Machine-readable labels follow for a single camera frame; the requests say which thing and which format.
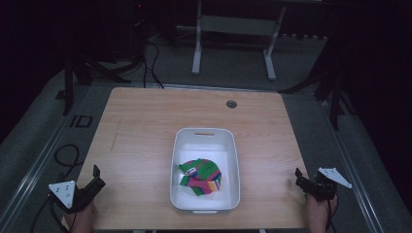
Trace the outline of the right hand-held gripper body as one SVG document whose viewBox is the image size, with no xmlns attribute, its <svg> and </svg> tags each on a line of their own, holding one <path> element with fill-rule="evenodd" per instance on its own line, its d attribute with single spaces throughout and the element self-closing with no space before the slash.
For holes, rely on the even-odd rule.
<svg viewBox="0 0 412 233">
<path fill-rule="evenodd" d="M 313 193 L 311 195 L 318 202 L 332 200 L 336 195 L 339 184 L 349 189 L 353 187 L 336 168 L 319 168 L 312 184 Z"/>
</svg>

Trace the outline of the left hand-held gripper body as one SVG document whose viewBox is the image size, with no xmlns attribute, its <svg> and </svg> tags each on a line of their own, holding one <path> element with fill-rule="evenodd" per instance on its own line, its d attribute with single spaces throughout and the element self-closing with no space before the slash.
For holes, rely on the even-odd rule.
<svg viewBox="0 0 412 233">
<path fill-rule="evenodd" d="M 66 214 L 82 211 L 101 191 L 96 185 L 100 178 L 93 178 L 84 188 L 78 188 L 75 181 L 51 183 L 49 190 L 57 204 Z"/>
</svg>

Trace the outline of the green pink striped cloth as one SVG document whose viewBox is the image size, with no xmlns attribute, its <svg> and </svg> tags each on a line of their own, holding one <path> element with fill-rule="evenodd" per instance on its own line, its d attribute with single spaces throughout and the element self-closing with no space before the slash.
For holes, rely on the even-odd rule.
<svg viewBox="0 0 412 233">
<path fill-rule="evenodd" d="M 221 189 L 222 172 L 212 160 L 190 160 L 180 164 L 179 169 L 184 173 L 180 185 L 190 187 L 196 196 L 208 195 Z"/>
</svg>

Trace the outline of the white plastic bin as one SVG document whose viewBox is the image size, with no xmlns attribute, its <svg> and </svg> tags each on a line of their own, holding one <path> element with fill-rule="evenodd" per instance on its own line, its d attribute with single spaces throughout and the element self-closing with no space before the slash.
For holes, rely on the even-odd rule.
<svg viewBox="0 0 412 233">
<path fill-rule="evenodd" d="M 196 196 L 190 187 L 180 185 L 184 173 L 179 165 L 205 158 L 214 161 L 222 172 L 221 189 Z M 219 128 L 183 128 L 175 138 L 170 172 L 170 201 L 181 211 L 216 214 L 230 211 L 240 203 L 240 175 L 233 134 Z"/>
</svg>

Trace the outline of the person's right hand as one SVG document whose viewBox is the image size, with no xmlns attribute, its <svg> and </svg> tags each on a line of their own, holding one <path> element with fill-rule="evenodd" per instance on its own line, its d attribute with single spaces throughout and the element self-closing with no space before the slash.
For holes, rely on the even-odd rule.
<svg viewBox="0 0 412 233">
<path fill-rule="evenodd" d="M 337 208 L 338 197 L 318 202 L 311 194 L 306 199 L 307 226 L 310 233 L 326 233 L 329 219 Z"/>
</svg>

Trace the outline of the person's left hand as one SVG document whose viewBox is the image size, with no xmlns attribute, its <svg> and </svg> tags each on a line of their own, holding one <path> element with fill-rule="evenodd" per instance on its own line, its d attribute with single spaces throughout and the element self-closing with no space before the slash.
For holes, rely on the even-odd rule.
<svg viewBox="0 0 412 233">
<path fill-rule="evenodd" d="M 95 205 L 91 202 L 82 211 L 75 214 L 65 214 L 64 218 L 71 233 L 92 233 L 96 215 Z"/>
</svg>

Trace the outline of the black tripod stand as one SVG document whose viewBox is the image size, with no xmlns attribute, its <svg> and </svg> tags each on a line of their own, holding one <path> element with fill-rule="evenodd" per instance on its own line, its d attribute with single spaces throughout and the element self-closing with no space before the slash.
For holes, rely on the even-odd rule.
<svg viewBox="0 0 412 233">
<path fill-rule="evenodd" d="M 329 120 L 333 128 L 338 130 L 338 114 L 344 73 L 345 67 L 339 49 L 333 40 L 328 40 L 309 72 L 308 78 L 292 87 L 279 90 L 279 93 L 293 94 L 313 83 L 318 83 L 314 96 L 319 101 L 326 101 L 328 96 L 331 96 Z"/>
<path fill-rule="evenodd" d="M 130 80 L 122 78 L 120 74 L 136 68 L 142 61 L 143 58 L 132 56 L 128 64 L 109 69 L 85 54 L 70 54 L 64 60 L 64 88 L 56 95 L 57 99 L 64 101 L 62 114 L 67 116 L 74 105 L 74 78 L 77 78 L 80 84 L 90 85 L 93 82 L 92 72 L 95 71 L 108 80 L 117 83 L 130 83 Z"/>
</svg>

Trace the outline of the white metal stand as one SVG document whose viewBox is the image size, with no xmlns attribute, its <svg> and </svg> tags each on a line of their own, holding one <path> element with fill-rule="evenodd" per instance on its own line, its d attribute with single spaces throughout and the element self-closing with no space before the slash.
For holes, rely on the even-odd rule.
<svg viewBox="0 0 412 233">
<path fill-rule="evenodd" d="M 200 73 L 202 57 L 202 32 L 219 32 L 242 35 L 269 36 L 270 44 L 265 48 L 263 59 L 265 63 L 267 78 L 276 80 L 275 68 L 272 61 L 272 53 L 279 36 L 280 28 L 287 8 L 281 7 L 276 20 L 254 19 L 241 17 L 219 17 L 209 16 L 202 13 L 202 0 L 197 0 L 196 13 L 196 37 L 191 72 L 194 75 Z"/>
</svg>

